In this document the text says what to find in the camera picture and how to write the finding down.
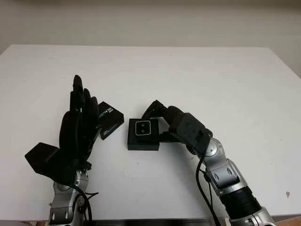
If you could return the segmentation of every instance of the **black box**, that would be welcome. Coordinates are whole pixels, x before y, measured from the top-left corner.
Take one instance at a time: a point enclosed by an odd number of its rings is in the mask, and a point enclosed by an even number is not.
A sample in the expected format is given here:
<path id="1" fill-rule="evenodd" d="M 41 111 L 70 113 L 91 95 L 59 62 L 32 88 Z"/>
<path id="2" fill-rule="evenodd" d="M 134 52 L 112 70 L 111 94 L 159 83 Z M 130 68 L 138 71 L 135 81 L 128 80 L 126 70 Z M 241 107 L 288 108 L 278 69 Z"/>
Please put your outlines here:
<path id="1" fill-rule="evenodd" d="M 158 119 L 130 119 L 127 136 L 128 150 L 159 150 Z"/>
<path id="2" fill-rule="evenodd" d="M 104 101 L 98 105 L 98 109 L 98 125 L 101 127 L 100 137 L 102 140 L 104 140 L 122 123 L 124 123 L 124 117 L 123 113 L 119 112 Z"/>

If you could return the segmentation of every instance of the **white wall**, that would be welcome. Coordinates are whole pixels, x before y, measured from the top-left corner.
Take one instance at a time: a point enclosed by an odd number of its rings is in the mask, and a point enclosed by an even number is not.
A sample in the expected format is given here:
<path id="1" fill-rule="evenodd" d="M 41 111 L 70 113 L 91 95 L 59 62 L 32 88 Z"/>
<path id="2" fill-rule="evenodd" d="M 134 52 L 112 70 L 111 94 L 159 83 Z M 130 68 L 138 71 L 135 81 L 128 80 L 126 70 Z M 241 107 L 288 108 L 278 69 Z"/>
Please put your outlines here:
<path id="1" fill-rule="evenodd" d="M 269 47 L 301 76 L 301 1 L 0 0 L 10 44 Z"/>

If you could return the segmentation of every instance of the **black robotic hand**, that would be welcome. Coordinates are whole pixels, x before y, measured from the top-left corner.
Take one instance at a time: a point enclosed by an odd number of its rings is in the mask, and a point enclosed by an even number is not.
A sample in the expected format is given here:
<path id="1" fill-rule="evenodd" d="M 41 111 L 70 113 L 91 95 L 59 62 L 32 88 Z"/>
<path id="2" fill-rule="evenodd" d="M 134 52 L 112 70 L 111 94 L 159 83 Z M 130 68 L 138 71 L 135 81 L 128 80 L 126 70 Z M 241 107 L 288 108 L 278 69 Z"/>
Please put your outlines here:
<path id="1" fill-rule="evenodd" d="M 75 181 L 77 170 L 90 170 L 87 162 L 93 144 L 101 131 L 102 139 L 123 123 L 123 114 L 105 102 L 97 103 L 81 78 L 75 75 L 70 93 L 70 110 L 65 113 L 59 135 L 59 148 L 38 143 L 25 158 L 36 173 L 59 184 Z"/>

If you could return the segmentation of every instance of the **black cylindrical joint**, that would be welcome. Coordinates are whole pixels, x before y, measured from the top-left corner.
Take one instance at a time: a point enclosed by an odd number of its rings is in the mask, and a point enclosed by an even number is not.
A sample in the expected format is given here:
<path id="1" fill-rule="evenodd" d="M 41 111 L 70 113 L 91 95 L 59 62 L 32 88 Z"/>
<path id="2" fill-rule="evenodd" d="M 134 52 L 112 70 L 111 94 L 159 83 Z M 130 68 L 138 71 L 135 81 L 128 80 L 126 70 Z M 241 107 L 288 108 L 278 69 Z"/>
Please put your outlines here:
<path id="1" fill-rule="evenodd" d="M 225 194 L 220 199 L 231 219 L 243 218 L 261 209 L 249 187 L 243 187 L 237 191 Z"/>

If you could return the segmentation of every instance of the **robotic hand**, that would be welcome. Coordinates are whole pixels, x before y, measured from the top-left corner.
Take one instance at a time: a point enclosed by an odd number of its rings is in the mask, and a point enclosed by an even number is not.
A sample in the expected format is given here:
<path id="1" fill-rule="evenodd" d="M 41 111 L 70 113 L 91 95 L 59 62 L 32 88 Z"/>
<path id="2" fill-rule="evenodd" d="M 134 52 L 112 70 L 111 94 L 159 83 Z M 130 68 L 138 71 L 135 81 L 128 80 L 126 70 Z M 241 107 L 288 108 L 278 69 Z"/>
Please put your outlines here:
<path id="1" fill-rule="evenodd" d="M 196 173 L 198 187 L 217 226 L 220 223 L 198 181 L 202 162 L 206 166 L 204 177 L 225 205 L 232 226 L 276 225 L 267 210 L 253 197 L 237 166 L 226 158 L 221 142 L 213 138 L 212 132 L 201 122 L 177 107 L 166 108 L 158 100 L 149 106 L 142 120 L 149 120 L 151 117 L 163 117 L 169 124 L 169 130 L 159 135 L 159 141 L 181 142 L 192 154 L 199 157 Z"/>
<path id="2" fill-rule="evenodd" d="M 65 113 L 57 148 L 38 143 L 25 158 L 36 173 L 53 179 L 55 196 L 51 204 L 49 225 L 83 225 L 88 210 L 89 225 L 92 211 L 88 199 L 98 193 L 85 193 L 91 164 L 87 161 L 99 133 L 102 139 L 123 123 L 123 114 L 107 103 L 98 105 L 83 89 L 81 78 L 75 75 L 70 94 L 70 110 Z"/>

